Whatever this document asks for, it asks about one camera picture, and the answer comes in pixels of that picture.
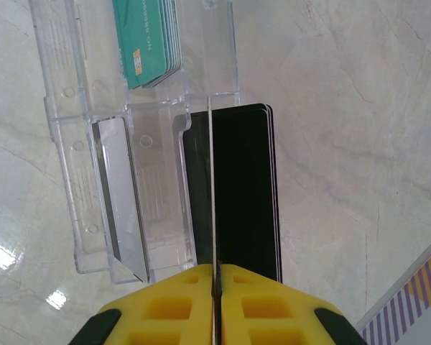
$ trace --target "black card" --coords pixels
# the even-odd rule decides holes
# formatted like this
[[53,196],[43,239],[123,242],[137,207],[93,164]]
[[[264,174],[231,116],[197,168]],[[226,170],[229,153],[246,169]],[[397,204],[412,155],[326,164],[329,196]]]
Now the black card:
[[[213,111],[215,217],[219,257],[282,281],[272,109]],[[192,114],[183,136],[198,263],[212,263],[208,113]]]

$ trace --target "yellow tool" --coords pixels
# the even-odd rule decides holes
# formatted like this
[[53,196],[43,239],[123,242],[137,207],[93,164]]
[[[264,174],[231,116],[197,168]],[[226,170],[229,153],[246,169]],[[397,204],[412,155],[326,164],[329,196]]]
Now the yellow tool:
[[[212,274],[202,264],[115,300],[70,344],[213,344]],[[224,345],[365,344],[324,300],[231,264],[221,266],[221,281]]]

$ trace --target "card chip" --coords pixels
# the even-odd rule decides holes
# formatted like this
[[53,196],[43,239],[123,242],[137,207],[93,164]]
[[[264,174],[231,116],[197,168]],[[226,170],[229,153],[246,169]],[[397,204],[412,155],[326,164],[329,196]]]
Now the card chip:
[[136,68],[136,75],[142,73],[142,59],[141,59],[141,50],[137,49],[134,51],[134,67]]

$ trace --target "green card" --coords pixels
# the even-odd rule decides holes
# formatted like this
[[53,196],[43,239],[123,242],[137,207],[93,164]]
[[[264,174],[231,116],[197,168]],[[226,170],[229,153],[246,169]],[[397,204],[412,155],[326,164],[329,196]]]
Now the green card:
[[165,74],[169,67],[160,0],[113,0],[113,8],[128,88]]

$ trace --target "card stack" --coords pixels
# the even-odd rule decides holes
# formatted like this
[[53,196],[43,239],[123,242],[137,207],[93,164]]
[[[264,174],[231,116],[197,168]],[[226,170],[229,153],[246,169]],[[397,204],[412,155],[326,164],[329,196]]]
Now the card stack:
[[[183,135],[198,263],[212,262],[208,112]],[[282,281],[273,111],[253,104],[213,111],[218,256]]]
[[113,0],[128,88],[152,88],[180,69],[175,0]]

